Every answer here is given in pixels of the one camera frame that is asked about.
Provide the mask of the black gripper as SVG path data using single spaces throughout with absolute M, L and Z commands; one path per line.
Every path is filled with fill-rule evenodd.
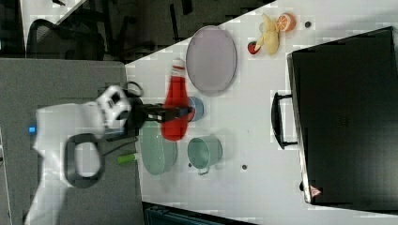
M 129 97 L 129 103 L 131 109 L 125 123 L 125 134 L 128 137 L 138 136 L 145 121 L 168 122 L 181 118 L 190 120 L 194 112 L 194 108 L 190 106 L 164 109 L 160 104 L 144 104 L 137 97 Z

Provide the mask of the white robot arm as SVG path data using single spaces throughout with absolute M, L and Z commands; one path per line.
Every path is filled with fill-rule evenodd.
M 41 178 L 24 225 L 56 225 L 56 220 L 69 188 L 90 188 L 104 172 L 103 156 L 99 168 L 90 175 L 78 172 L 76 148 L 99 151 L 103 139 L 125 138 L 128 128 L 137 132 L 143 123 L 155 116 L 159 123 L 175 121 L 191 113 L 190 106 L 139 103 L 122 94 L 102 95 L 84 104 L 61 104 L 36 112 L 37 135 L 33 148 L 43 158 Z

